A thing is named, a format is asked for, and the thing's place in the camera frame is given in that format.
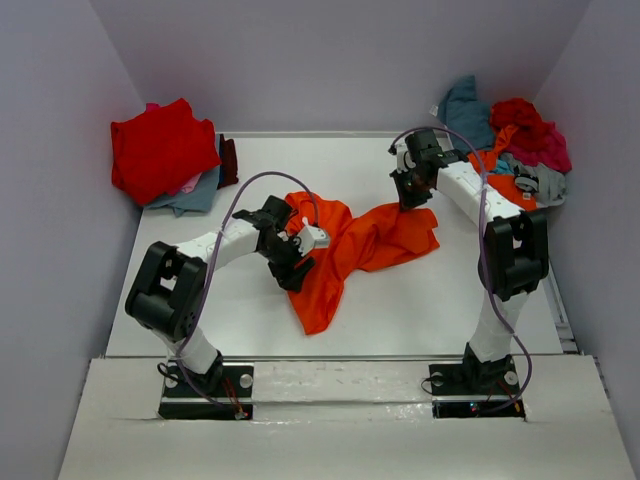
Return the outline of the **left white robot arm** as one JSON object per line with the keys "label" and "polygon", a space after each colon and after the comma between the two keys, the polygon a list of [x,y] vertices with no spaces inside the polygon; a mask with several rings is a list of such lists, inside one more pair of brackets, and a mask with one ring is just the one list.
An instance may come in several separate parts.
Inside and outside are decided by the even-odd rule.
{"label": "left white robot arm", "polygon": [[230,215],[221,229],[169,245],[158,241],[146,251],[125,301],[125,312],[159,337],[171,352],[185,382],[201,395],[221,383],[223,356],[198,326],[213,274],[234,260],[259,254],[279,287],[299,293],[315,265],[311,253],[329,246],[317,225],[289,233],[293,208],[270,196],[262,208]]}

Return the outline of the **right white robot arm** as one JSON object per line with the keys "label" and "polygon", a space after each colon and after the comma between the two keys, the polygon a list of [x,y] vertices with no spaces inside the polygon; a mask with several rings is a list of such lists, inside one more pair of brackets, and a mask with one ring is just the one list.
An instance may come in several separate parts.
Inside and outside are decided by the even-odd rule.
{"label": "right white robot arm", "polygon": [[484,300],[462,360],[431,366],[427,380],[437,397],[502,391],[517,399],[528,382],[518,378],[512,348],[524,345],[517,321],[549,273],[546,217],[540,210],[525,210],[492,187],[491,169],[476,148],[469,154],[443,149],[437,139],[440,131],[417,127],[396,137],[388,149],[397,161],[390,176],[402,210],[422,206],[438,192],[474,222]]}

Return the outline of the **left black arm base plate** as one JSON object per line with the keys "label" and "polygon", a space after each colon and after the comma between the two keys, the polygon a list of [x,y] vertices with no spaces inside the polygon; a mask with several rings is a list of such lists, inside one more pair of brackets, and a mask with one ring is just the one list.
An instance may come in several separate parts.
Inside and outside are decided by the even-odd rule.
{"label": "left black arm base plate", "polygon": [[164,420],[249,421],[253,419],[253,363],[224,364],[221,378],[206,390],[192,380],[185,380],[175,362],[159,363],[163,377],[158,416]]}

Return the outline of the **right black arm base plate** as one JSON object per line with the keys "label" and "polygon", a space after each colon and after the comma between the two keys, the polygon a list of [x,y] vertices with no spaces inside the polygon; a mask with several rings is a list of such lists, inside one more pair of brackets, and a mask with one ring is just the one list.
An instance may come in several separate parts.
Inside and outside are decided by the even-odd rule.
{"label": "right black arm base plate", "polygon": [[421,388],[432,398],[435,419],[526,418],[523,401],[512,403],[520,390],[513,363],[480,386],[462,377],[461,363],[431,364]]}

